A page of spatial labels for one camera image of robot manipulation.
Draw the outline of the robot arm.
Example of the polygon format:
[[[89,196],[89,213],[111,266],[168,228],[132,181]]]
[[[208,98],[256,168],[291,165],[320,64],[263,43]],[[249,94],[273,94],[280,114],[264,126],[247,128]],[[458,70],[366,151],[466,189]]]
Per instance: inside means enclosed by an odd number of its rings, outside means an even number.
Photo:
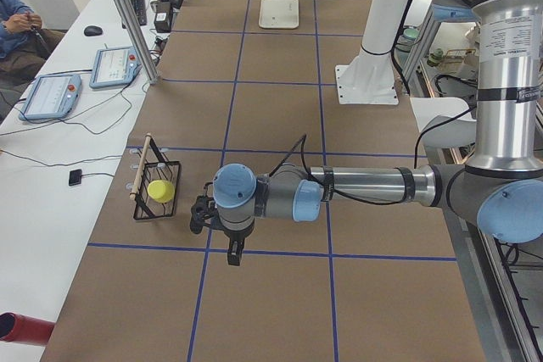
[[[475,150],[472,173],[537,177],[535,110],[542,41],[542,0],[433,0],[442,21],[480,23]]]
[[[240,265],[255,219],[311,222],[322,203],[347,198],[389,206],[418,202],[449,209],[483,233],[509,243],[542,235],[542,173],[425,165],[418,169],[308,167],[282,160],[270,173],[255,175],[244,164],[221,167],[191,208],[190,230],[205,227],[229,239],[227,262]]]

